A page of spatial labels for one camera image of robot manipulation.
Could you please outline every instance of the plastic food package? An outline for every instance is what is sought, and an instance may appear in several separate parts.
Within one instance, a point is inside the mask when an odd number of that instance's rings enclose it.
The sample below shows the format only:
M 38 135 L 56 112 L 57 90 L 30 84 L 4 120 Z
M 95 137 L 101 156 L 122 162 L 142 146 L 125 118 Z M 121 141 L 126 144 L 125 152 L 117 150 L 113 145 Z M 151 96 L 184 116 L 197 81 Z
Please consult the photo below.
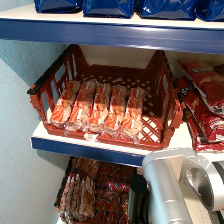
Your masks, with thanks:
M 188 129 L 192 138 L 193 149 L 197 152 L 201 151 L 223 151 L 224 143 L 223 142 L 208 142 L 204 133 L 197 124 L 192 113 L 188 110 L 187 118 Z
M 187 78 L 176 80 L 181 90 L 183 100 L 197 121 L 207 141 L 219 142 L 224 140 L 224 119 L 212 113 L 197 89 L 194 89 L 192 81 Z
M 136 0 L 83 0 L 84 16 L 131 18 Z
M 198 0 L 139 0 L 142 18 L 195 20 Z
M 202 62 L 180 63 L 209 110 L 224 118 L 224 77 Z
M 110 84 L 97 83 L 93 112 L 88 125 L 89 130 L 92 132 L 101 133 L 103 130 L 103 125 L 108 116 L 111 90 Z
M 224 1 L 221 0 L 199 0 L 197 16 L 204 21 L 224 21 Z
M 34 0 L 37 12 L 63 13 L 81 10 L 82 0 Z
M 124 119 L 127 88 L 116 85 L 112 90 L 109 115 L 104 126 L 104 133 L 116 137 Z
M 95 210 L 95 184 L 88 176 L 86 176 L 83 178 L 82 183 L 79 214 L 83 215 L 86 218 L 93 218 L 94 210 Z
M 71 116 L 66 125 L 65 135 L 67 135 L 68 131 L 81 131 L 89 123 L 95 89 L 95 81 L 87 81 L 81 85 Z
M 138 134 L 142 130 L 141 114 L 145 90 L 140 87 L 132 88 L 130 91 L 124 120 L 121 127 L 121 134 L 139 143 Z
M 50 119 L 55 127 L 62 128 L 68 121 L 79 89 L 80 82 L 78 81 L 68 81 L 65 84 L 65 89 L 55 105 Z

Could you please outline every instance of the white shelf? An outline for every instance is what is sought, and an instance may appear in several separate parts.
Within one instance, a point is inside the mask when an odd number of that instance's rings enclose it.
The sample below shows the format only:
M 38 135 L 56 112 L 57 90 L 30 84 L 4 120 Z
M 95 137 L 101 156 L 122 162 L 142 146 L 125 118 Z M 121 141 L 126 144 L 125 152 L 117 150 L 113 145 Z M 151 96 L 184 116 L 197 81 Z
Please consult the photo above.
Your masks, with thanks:
M 126 24 L 126 25 L 156 26 L 156 27 L 224 29 L 224 23 L 220 22 L 203 22 L 200 19 L 196 19 L 195 21 L 141 19 L 136 13 L 134 13 L 131 19 L 83 17 L 82 11 L 74 14 L 37 13 L 35 11 L 34 4 L 29 4 L 26 6 L 0 12 L 0 18 L 18 19 L 18 20 L 54 21 L 54 22 L 73 22 L 73 23 L 77 22 L 104 23 L 104 24 Z
M 34 4 L 0 12 L 0 38 L 224 54 L 224 23 L 84 18 L 37 13 Z

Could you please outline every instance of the red package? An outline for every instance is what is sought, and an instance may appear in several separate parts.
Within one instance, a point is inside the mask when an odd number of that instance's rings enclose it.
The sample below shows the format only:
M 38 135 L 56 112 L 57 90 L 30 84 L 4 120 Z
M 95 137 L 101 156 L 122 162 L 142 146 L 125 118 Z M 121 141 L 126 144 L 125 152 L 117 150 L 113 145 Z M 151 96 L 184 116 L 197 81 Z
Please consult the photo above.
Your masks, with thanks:
M 96 82 L 94 81 L 87 81 L 81 85 L 79 95 L 75 101 L 75 105 L 66 126 L 66 132 L 75 130 L 81 131 L 84 126 L 89 123 L 95 89 Z
M 176 80 L 176 83 L 185 104 L 192 112 L 206 139 L 209 142 L 224 140 L 224 119 L 207 108 L 199 92 L 194 89 L 192 81 L 184 77 Z
M 209 110 L 224 118 L 224 77 L 202 62 L 180 63 Z
M 215 142 L 215 143 L 208 142 L 204 133 L 198 126 L 195 118 L 193 117 L 190 111 L 188 111 L 188 114 L 189 116 L 187 118 L 187 125 L 191 134 L 193 149 L 196 152 L 223 151 L 224 143 L 223 142 Z
M 59 98 L 55 109 L 51 115 L 51 123 L 58 128 L 62 128 L 68 121 L 72 111 L 72 105 L 75 102 L 76 94 L 80 89 L 80 82 L 68 81 L 65 84 L 65 89 Z
M 141 114 L 145 91 L 140 87 L 132 88 L 130 91 L 124 120 L 121 126 L 121 134 L 139 143 L 138 134 L 142 130 Z

